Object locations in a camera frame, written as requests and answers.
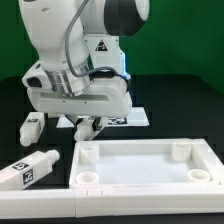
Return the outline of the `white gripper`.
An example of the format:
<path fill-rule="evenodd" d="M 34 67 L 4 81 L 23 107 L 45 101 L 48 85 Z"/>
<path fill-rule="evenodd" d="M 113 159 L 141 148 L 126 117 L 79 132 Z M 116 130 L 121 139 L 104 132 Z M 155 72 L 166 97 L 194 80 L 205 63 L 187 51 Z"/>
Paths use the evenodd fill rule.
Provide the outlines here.
<path fill-rule="evenodd" d="M 38 88 L 28 88 L 27 93 L 36 111 L 65 114 L 74 126 L 83 121 L 78 116 L 97 117 L 92 123 L 94 131 L 102 129 L 101 117 L 123 118 L 132 108 L 127 84 L 121 78 L 95 78 L 79 96 Z"/>

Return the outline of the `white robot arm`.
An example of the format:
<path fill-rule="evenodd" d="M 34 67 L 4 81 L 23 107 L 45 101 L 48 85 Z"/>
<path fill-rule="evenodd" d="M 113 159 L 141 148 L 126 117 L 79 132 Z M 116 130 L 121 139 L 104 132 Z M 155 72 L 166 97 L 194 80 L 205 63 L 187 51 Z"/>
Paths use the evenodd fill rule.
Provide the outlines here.
<path fill-rule="evenodd" d="M 22 82 L 38 112 L 100 130 L 131 108 L 121 36 L 146 23 L 150 0 L 18 0 L 38 61 Z"/>

